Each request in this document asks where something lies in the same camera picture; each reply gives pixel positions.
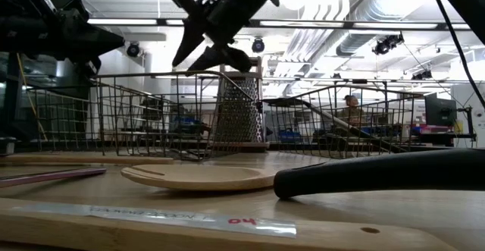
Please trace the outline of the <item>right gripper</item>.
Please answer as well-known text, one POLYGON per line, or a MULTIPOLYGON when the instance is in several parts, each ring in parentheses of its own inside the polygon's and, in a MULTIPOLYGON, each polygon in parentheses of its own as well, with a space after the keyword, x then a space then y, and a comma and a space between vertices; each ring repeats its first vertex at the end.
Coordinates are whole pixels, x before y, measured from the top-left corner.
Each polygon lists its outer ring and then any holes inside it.
MULTIPOLYGON (((245 26, 266 2, 280 5, 280 0, 218 0, 207 16, 208 37, 215 44, 207 47, 187 71, 205 71, 211 67, 228 65, 239 72, 249 72, 252 67, 250 57, 242 50, 227 46, 233 37, 245 26)), ((178 66, 203 41, 203 7, 195 0, 172 0, 188 16, 183 19, 183 37, 174 56, 172 65, 178 66)))

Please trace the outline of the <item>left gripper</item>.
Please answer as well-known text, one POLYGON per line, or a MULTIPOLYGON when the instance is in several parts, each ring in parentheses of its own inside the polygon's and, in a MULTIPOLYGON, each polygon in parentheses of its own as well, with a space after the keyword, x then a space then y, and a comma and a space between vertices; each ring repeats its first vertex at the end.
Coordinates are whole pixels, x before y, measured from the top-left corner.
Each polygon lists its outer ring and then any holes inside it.
POLYGON ((29 58, 64 51, 58 56, 59 75, 75 70, 96 75, 100 57, 122 48, 125 40, 88 21, 81 0, 0 0, 0 51, 29 58))

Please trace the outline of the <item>black slotted spatula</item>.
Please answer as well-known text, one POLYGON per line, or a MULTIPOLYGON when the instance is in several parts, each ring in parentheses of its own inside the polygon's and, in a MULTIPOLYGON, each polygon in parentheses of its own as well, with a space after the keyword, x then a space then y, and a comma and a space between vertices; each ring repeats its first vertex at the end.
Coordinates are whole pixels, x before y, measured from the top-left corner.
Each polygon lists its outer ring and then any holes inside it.
POLYGON ((318 100, 265 99, 266 126, 273 149, 329 158, 408 152, 409 139, 396 113, 385 108, 334 108, 318 100))

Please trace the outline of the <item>wooden spatula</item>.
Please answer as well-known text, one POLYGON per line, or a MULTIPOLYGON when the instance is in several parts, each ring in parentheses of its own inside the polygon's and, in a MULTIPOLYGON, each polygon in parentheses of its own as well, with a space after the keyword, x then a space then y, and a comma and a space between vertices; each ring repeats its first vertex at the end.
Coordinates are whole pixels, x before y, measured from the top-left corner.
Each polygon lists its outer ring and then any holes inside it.
POLYGON ((114 165, 172 165, 172 158, 101 155, 84 153, 66 154, 13 154, 0 156, 0 164, 61 163, 61 164, 114 164, 114 165))

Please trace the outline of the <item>iridescent purple table knife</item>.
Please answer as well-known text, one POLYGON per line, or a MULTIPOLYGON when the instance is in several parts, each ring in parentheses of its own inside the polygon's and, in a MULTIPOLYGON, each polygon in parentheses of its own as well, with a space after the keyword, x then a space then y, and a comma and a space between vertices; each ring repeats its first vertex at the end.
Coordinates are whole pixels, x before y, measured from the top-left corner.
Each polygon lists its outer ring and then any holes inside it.
POLYGON ((0 177, 0 188, 13 187, 24 184, 33 184, 49 180, 67 179, 72 177, 93 176, 104 174, 106 171, 106 168, 81 168, 37 174, 22 174, 8 177, 0 177))

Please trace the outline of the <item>black handle foreground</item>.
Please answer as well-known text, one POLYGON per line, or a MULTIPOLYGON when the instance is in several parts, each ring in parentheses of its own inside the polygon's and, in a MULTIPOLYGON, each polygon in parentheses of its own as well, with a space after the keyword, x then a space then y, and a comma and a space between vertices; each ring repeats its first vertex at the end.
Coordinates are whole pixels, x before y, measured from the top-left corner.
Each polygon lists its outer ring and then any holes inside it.
POLYGON ((281 199, 376 190, 485 191, 485 149, 443 149, 348 158, 278 171, 281 199))

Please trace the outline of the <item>dark office chair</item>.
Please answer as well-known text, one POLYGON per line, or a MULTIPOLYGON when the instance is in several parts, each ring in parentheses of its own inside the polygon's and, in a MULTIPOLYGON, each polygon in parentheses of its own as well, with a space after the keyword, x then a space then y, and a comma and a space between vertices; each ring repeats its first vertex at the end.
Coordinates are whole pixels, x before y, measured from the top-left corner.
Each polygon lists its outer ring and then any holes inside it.
POLYGON ((142 126, 145 130, 155 130, 163 125, 164 103, 160 99, 147 98, 141 103, 142 126))

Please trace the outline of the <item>long ceiling light strip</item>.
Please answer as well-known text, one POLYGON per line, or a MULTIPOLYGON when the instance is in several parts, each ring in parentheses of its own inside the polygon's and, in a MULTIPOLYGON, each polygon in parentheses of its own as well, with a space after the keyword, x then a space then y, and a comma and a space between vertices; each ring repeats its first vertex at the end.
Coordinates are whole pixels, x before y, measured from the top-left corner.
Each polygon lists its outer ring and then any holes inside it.
MULTIPOLYGON (((89 24, 115 27, 181 27, 179 18, 93 18, 89 24)), ((409 30, 426 31, 448 30, 446 23, 410 22, 410 21, 338 21, 338 20, 264 20, 251 19, 245 28, 281 28, 281 29, 335 29, 335 30, 409 30)))

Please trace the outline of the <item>wooden spork small label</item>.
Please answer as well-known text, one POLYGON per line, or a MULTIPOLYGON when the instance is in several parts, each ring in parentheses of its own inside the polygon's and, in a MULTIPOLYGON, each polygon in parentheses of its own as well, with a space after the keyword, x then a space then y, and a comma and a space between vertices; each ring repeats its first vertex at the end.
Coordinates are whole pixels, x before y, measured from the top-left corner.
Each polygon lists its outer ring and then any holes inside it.
POLYGON ((275 171, 214 165, 135 165, 121 175, 133 182, 171 190, 230 192, 272 187, 275 171))

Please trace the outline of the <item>person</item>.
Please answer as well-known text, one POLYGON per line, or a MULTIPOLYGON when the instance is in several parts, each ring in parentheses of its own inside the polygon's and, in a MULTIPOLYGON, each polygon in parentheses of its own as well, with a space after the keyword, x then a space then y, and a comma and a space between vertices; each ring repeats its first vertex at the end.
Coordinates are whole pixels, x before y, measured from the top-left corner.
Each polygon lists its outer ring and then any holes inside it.
POLYGON ((359 126, 366 122, 366 114, 359 108, 358 99, 353 95, 345 96, 346 108, 340 113, 339 117, 347 124, 359 126))

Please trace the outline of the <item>black computer monitor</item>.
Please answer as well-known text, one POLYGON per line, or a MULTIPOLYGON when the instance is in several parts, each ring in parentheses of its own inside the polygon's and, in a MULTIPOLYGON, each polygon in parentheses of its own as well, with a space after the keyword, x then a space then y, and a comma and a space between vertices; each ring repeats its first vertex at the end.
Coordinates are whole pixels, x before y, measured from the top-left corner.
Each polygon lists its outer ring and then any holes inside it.
POLYGON ((430 126, 452 127, 457 118, 456 101, 439 99, 435 94, 424 97, 426 124, 430 126))

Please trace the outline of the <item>black office desk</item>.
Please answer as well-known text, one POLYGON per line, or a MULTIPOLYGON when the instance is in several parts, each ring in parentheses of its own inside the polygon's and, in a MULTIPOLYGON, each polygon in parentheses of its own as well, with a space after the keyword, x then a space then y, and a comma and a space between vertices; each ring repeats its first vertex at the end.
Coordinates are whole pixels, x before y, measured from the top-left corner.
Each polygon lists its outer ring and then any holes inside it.
POLYGON ((477 134, 475 133, 455 133, 455 132, 442 132, 442 133, 422 133, 423 127, 412 126, 409 130, 410 136, 417 136, 422 142, 425 139, 428 140, 450 140, 450 139, 470 139, 472 141, 477 140, 477 134))

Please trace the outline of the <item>white board panel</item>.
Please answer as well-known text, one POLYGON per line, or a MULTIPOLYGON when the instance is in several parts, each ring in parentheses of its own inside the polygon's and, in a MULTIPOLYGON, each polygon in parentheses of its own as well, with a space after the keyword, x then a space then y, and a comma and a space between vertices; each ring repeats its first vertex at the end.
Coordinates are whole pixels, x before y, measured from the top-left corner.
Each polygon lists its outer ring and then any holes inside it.
MULTIPOLYGON (((477 85, 481 95, 485 99, 485 83, 477 85)), ((476 134, 476 141, 470 138, 454 139, 455 147, 458 148, 485 148, 485 108, 480 103, 477 95, 470 84, 458 84, 451 88, 457 108, 471 107, 471 122, 473 133, 476 134)), ((457 112, 456 126, 458 133, 470 133, 468 128, 468 117, 465 112, 457 112)))

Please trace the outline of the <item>pink-handled box grater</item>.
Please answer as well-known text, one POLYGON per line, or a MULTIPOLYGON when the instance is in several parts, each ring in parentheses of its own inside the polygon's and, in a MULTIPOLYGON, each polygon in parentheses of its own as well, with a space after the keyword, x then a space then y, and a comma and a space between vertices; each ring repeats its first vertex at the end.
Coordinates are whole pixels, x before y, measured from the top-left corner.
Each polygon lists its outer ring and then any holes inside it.
POLYGON ((251 58, 241 73, 221 65, 211 149, 216 155, 265 152, 268 148, 262 98, 261 58, 251 58))

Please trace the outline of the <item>silver ventilation duct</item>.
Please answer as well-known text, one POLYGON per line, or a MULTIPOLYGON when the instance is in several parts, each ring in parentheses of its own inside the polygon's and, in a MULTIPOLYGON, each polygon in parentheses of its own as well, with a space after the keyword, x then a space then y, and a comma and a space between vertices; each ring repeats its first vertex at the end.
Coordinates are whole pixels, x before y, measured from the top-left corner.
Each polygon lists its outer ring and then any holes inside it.
MULTIPOLYGON (((363 0, 350 13, 351 21, 398 21, 415 10, 415 5, 407 0, 363 0)), ((338 56, 351 56, 376 35, 348 32, 344 40, 336 47, 338 56)))

